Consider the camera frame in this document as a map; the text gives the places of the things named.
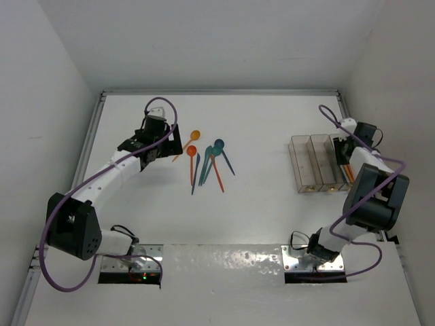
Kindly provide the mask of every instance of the white wall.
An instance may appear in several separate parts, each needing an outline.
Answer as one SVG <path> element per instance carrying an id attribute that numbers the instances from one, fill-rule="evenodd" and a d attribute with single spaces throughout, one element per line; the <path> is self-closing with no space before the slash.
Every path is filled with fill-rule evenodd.
<path id="1" fill-rule="evenodd" d="M 351 114 L 383 130 L 381 151 L 408 163 L 396 231 L 425 325 L 435 325 L 434 14 L 430 0 L 388 1 L 345 92 Z"/>
<path id="2" fill-rule="evenodd" d="M 39 0 L 93 90 L 337 88 L 383 0 Z"/>
<path id="3" fill-rule="evenodd" d="M 0 44 L 0 325 L 9 325 L 47 199 L 71 185 L 96 98 L 36 1 L 0 1 Z"/>

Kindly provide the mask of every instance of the orange utensil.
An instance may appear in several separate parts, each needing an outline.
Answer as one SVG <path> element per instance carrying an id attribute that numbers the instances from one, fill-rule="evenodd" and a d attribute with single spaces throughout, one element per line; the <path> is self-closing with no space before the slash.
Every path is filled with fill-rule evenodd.
<path id="1" fill-rule="evenodd" d="M 199 132 L 199 130 L 193 130 L 190 133 L 190 140 L 183 146 L 183 151 L 186 149 L 187 146 L 189 146 L 189 144 L 191 142 L 197 141 L 199 139 L 199 137 L 201 137 L 201 133 Z M 179 155 L 175 156 L 174 159 L 172 160 L 172 162 L 174 162 L 176 159 L 178 159 Z"/>
<path id="2" fill-rule="evenodd" d="M 196 147 L 189 146 L 187 152 L 190 156 L 190 185 L 193 185 L 193 157 L 196 155 Z"/>
<path id="3" fill-rule="evenodd" d="M 222 180 L 220 179 L 220 174 L 219 174 L 218 168 L 216 166 L 215 156 L 213 154 L 211 154 L 211 161 L 213 162 L 213 167 L 215 168 L 216 177 L 217 177 L 217 180 L 219 181 L 220 189 L 222 190 L 222 192 L 225 192 L 224 184 L 222 183 Z"/>

